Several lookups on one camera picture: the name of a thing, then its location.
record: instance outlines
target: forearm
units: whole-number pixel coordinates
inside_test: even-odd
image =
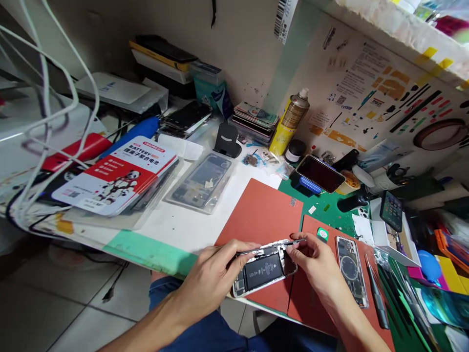
[[[321,302],[334,320],[348,352],[389,351],[351,294],[324,297]]]
[[[141,321],[99,351],[158,351],[173,342],[187,328],[177,309],[174,295],[170,294]]]

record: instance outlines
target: red repair mat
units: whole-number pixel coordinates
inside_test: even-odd
[[[215,245],[231,239],[261,245],[289,239],[299,230],[303,203],[253,178],[249,181]],[[246,298],[287,313],[292,276]]]
[[[308,215],[305,215],[303,218],[303,232],[310,232],[312,234],[317,234],[318,229],[322,227],[329,232],[329,241],[327,244],[332,249],[332,252],[337,258],[337,236],[342,236],[351,240],[354,240],[358,246],[358,251],[360,254],[360,262],[362,266],[363,279],[365,281],[366,293],[368,296],[368,308],[362,309],[362,312],[370,321],[371,325],[375,330],[380,334],[381,338],[387,343],[391,351],[394,351],[394,343],[392,341],[391,330],[385,330],[380,327],[378,321],[378,315],[376,314],[375,303],[373,301],[373,296],[371,294],[371,284],[370,278],[368,275],[368,269],[366,268],[366,258],[365,253],[368,256],[371,266],[376,269],[378,272],[377,265],[374,260],[372,260],[374,255],[374,249],[369,245],[360,242],[351,238],[350,236],[336,230],[335,228],[326,225]],[[319,297],[314,292],[313,288],[308,282],[306,274],[301,268],[298,270],[298,273],[295,274],[292,287],[292,295],[290,298],[290,305],[288,308],[288,316],[293,319],[301,321],[303,324],[322,331],[328,335],[335,337],[339,336],[339,332],[335,327],[331,317],[327,313],[326,309],[319,300]]]

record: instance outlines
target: shelf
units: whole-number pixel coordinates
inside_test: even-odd
[[[390,0],[309,0],[322,11],[469,95],[469,51]]]

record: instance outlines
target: yellow spray can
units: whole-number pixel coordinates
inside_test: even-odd
[[[301,119],[309,109],[308,88],[303,88],[298,94],[288,99],[288,104],[278,123],[277,130],[269,150],[275,155],[282,155],[297,131]]]

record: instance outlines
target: cartoon character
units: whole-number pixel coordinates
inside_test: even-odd
[[[114,181],[108,182],[103,186],[103,191],[98,194],[94,199],[103,201],[106,204],[113,204],[117,198],[125,197],[132,192],[137,185],[136,179],[140,173],[131,170],[125,177],[118,177]]]

